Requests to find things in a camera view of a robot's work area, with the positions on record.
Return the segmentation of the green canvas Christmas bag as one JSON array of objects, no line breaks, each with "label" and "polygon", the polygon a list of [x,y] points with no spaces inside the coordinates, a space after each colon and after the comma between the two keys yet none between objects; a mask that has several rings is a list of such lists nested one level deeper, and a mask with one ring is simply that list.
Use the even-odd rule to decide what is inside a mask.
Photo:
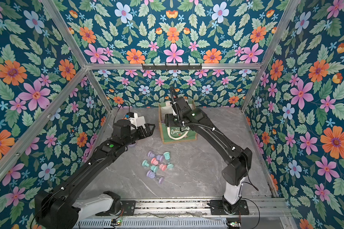
[{"label": "green canvas Christmas bag", "polygon": [[174,114],[169,101],[160,103],[158,107],[159,130],[163,144],[174,144],[197,140],[197,133],[188,127],[167,127],[165,125],[166,114]]}]

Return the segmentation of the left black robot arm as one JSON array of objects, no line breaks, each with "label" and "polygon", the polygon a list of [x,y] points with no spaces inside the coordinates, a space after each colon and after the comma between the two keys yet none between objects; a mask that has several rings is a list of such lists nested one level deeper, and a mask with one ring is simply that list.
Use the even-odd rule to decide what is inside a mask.
[{"label": "left black robot arm", "polygon": [[80,221],[101,212],[116,215],[121,209],[119,195],[105,191],[89,199],[80,199],[83,190],[108,166],[114,163],[130,145],[153,135],[154,124],[143,117],[132,122],[120,119],[113,124],[110,138],[101,143],[89,160],[66,181],[52,191],[40,191],[34,198],[34,221],[47,229],[71,229]]}]

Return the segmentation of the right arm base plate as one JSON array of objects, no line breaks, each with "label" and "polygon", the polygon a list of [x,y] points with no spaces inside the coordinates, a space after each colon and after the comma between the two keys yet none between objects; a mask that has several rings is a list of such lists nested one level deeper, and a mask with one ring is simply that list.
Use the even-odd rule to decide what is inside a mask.
[{"label": "right arm base plate", "polygon": [[210,207],[212,215],[249,215],[249,209],[245,200],[239,200],[231,205],[223,200],[210,200],[207,204]]}]

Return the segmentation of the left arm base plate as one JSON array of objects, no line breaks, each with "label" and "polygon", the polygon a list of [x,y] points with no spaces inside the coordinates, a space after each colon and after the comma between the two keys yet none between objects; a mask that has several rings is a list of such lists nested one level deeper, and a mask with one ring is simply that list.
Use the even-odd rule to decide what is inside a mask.
[{"label": "left arm base plate", "polygon": [[135,200],[121,200],[119,204],[119,211],[113,213],[111,210],[97,213],[96,216],[112,216],[119,217],[123,216],[133,216],[136,210],[136,201]]}]

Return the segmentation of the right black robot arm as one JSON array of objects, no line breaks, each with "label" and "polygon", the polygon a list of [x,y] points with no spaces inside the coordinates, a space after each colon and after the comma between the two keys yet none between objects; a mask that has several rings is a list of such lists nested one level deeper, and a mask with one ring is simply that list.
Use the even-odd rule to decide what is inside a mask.
[{"label": "right black robot arm", "polygon": [[192,109],[183,97],[170,87],[170,105],[173,113],[165,116],[167,127],[188,127],[203,137],[222,157],[227,166],[222,170],[226,189],[222,208],[227,214],[235,213],[242,198],[242,187],[251,168],[252,151],[243,149],[221,132],[208,115],[199,108]]}]

